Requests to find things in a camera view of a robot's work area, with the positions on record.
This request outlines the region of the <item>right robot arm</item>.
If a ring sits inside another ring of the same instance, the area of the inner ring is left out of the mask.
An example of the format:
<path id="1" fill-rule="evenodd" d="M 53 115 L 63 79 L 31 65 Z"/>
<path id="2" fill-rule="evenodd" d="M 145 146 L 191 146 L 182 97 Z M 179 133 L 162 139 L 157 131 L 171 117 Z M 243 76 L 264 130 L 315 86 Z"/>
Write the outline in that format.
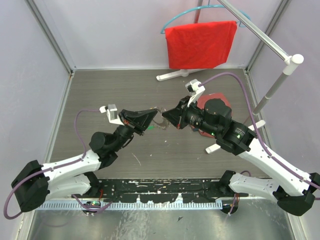
<path id="1" fill-rule="evenodd" d="M 221 99 L 207 100 L 203 109 L 189 100 L 189 96 L 182 98 L 175 108 L 164 111 L 162 116 L 177 129 L 190 125 L 215 137 L 222 150 L 251 162 L 269 176 L 262 179 L 227 170 L 219 181 L 223 196 L 244 193 L 262 197 L 295 216 L 302 216 L 311 209 L 316 200 L 314 192 L 320 185 L 318 173 L 303 172 L 278 158 L 259 142 L 256 132 L 232 120 L 231 108 Z"/>

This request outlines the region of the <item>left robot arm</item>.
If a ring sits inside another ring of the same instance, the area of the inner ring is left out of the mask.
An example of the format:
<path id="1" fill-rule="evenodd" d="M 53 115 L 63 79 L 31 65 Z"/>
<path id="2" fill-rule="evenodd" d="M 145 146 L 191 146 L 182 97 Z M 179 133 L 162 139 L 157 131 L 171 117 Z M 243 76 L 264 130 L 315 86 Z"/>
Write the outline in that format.
<path id="1" fill-rule="evenodd" d="M 143 135 L 158 113 L 155 108 L 118 111 L 114 104 L 102 106 L 97 112 L 105 114 L 108 122 L 117 126 L 113 133 L 95 132 L 90 149 L 74 157 L 43 164 L 32 160 L 15 177 L 9 195 L 15 196 L 21 213 L 68 195 L 97 197 L 100 183 L 94 172 L 109 167 L 117 159 L 117 152 L 125 148 L 134 135 Z"/>

